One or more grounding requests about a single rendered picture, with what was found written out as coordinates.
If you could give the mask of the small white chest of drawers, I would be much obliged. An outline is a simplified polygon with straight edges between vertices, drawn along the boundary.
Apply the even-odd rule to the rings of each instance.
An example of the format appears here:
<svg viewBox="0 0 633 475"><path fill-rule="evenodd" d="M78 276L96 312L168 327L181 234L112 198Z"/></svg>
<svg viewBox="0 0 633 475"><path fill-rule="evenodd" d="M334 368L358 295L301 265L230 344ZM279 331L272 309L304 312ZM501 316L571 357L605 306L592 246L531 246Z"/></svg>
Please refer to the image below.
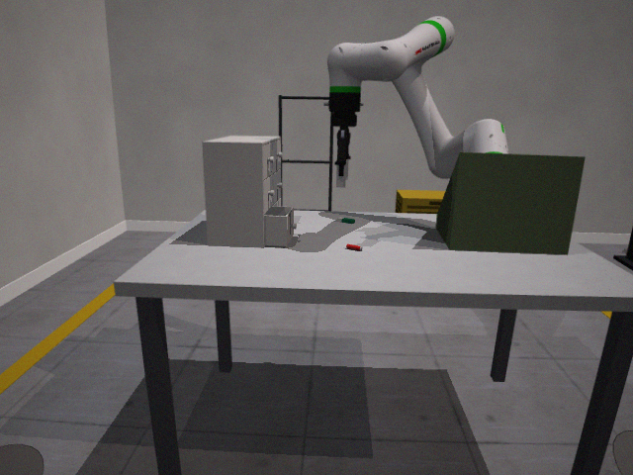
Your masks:
<svg viewBox="0 0 633 475"><path fill-rule="evenodd" d="M202 142L208 245L264 248L262 137L229 136Z"/></svg>

